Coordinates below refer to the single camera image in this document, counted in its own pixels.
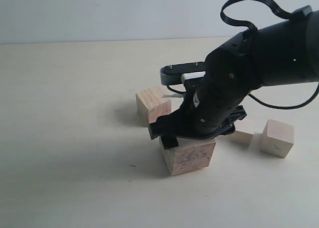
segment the wooden block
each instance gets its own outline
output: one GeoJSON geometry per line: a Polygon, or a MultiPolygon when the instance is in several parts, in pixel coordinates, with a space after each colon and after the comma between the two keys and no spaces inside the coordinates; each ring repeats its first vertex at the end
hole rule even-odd
{"type": "Polygon", "coordinates": [[[159,116],[171,113],[171,98],[164,98],[164,95],[160,86],[136,93],[138,112],[147,123],[155,122],[159,116]]]}
{"type": "Polygon", "coordinates": [[[294,145],[294,126],[276,120],[268,120],[261,137],[263,152],[285,158],[294,145]]]}
{"type": "Polygon", "coordinates": [[[178,175],[208,167],[216,145],[215,139],[204,141],[178,138],[179,147],[165,150],[159,139],[160,149],[171,175],[178,175]]]}
{"type": "Polygon", "coordinates": [[[235,122],[235,132],[230,135],[230,140],[249,146],[255,132],[255,123],[244,118],[235,122]]]}

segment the wooden cube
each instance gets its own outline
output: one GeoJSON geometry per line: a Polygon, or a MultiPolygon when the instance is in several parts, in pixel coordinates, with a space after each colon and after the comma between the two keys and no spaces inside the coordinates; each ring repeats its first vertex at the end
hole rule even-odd
{"type": "Polygon", "coordinates": [[[155,122],[159,116],[171,113],[171,98],[164,98],[164,90],[154,86],[136,93],[137,109],[147,122],[155,122]]]}
{"type": "Polygon", "coordinates": [[[178,175],[208,167],[216,145],[215,139],[177,139],[179,146],[165,150],[161,138],[160,149],[171,175],[178,175]]]}
{"type": "Polygon", "coordinates": [[[255,123],[253,120],[244,118],[235,123],[235,132],[230,135],[230,140],[249,146],[255,132],[255,123]]]}
{"type": "Polygon", "coordinates": [[[293,145],[294,126],[272,119],[267,121],[261,137],[261,151],[285,158],[293,145]]]}

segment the table surface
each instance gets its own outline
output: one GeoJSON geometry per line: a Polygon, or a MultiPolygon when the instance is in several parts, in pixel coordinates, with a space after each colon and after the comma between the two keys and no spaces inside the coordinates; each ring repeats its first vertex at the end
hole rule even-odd
{"type": "MultiPolygon", "coordinates": [[[[319,100],[293,111],[247,97],[247,148],[218,137],[208,168],[169,176],[135,93],[160,68],[203,61],[227,38],[0,46],[0,227],[315,227],[319,100]],[[295,126],[286,159],[259,151],[267,119],[295,126]]],[[[277,105],[316,84],[261,88],[277,105]]],[[[180,99],[173,99],[176,109],[180,99]]]]}

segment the black cable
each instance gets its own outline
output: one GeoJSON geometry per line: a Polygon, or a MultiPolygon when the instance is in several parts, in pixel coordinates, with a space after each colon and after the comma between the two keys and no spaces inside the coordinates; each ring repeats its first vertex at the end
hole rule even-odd
{"type": "Polygon", "coordinates": [[[271,108],[271,109],[278,109],[278,110],[295,110],[295,109],[300,109],[308,104],[310,104],[316,97],[317,95],[319,94],[319,83],[317,85],[317,88],[316,88],[316,91],[314,92],[314,94],[305,102],[303,102],[302,104],[299,104],[299,105],[295,105],[295,106],[287,106],[287,107],[284,107],[284,106],[275,106],[275,105],[270,105],[270,104],[267,104],[265,102],[262,102],[261,100],[259,100],[258,98],[256,98],[255,96],[253,96],[252,94],[249,94],[248,96],[251,97],[253,100],[255,100],[256,102],[260,103],[261,105],[263,106],[266,106],[268,108],[271,108]]]}
{"type": "Polygon", "coordinates": [[[183,95],[183,94],[186,93],[186,91],[183,92],[183,91],[175,90],[175,89],[171,88],[169,85],[166,85],[166,87],[168,88],[168,90],[170,90],[170,91],[172,91],[172,92],[174,92],[174,93],[180,94],[180,95],[183,95]]]}
{"type": "MultiPolygon", "coordinates": [[[[240,2],[240,1],[244,1],[244,0],[229,0],[229,1],[227,1],[221,9],[221,12],[220,12],[221,19],[228,25],[245,26],[245,27],[248,27],[250,29],[250,32],[256,32],[258,30],[258,28],[250,21],[235,20],[235,19],[232,19],[232,18],[225,15],[224,10],[228,6],[230,6],[234,3],[240,2]]],[[[281,9],[280,6],[274,0],[254,0],[254,1],[259,1],[263,4],[265,4],[266,6],[268,6],[271,9],[273,14],[275,14],[276,16],[278,16],[282,19],[289,19],[290,18],[291,13],[286,12],[283,9],[281,9]]]]}

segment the white wall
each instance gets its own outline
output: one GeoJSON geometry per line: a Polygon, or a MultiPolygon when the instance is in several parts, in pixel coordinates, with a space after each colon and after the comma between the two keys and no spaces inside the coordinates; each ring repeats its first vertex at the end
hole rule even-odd
{"type": "MultiPolygon", "coordinates": [[[[233,35],[244,28],[223,23],[227,0],[0,0],[0,44],[26,42],[162,39],[233,35]]],[[[318,0],[275,0],[293,11],[318,0]]],[[[258,27],[280,19],[258,2],[227,9],[258,27]]]]}

